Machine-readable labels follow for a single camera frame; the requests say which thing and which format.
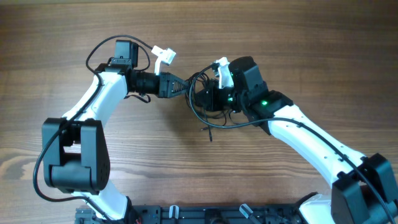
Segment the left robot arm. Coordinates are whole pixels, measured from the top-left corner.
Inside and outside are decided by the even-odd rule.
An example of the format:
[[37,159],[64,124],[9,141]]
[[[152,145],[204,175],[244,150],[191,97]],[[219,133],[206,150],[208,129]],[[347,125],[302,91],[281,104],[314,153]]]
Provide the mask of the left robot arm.
[[131,199],[109,180],[104,127],[120,101],[132,96],[145,103],[150,103],[151,95],[173,98],[186,91],[187,83],[160,70],[161,64],[172,63],[176,55],[172,49],[150,46],[127,35],[115,38],[114,56],[89,69],[94,79],[79,102],[62,117],[43,123],[34,189],[43,199],[55,201],[39,189],[38,171],[43,166],[46,185],[68,195],[61,202],[83,200],[97,222],[141,223]]

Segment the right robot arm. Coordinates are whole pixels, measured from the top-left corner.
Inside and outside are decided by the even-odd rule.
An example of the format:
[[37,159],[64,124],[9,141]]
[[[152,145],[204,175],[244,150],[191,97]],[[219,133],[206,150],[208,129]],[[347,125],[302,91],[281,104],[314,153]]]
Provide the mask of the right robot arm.
[[286,143],[309,162],[330,186],[331,194],[309,195],[298,205],[307,223],[394,223],[397,182],[382,155],[365,156],[322,130],[281,92],[270,90],[252,57],[221,58],[195,74],[188,91],[193,110],[243,113],[247,125]]

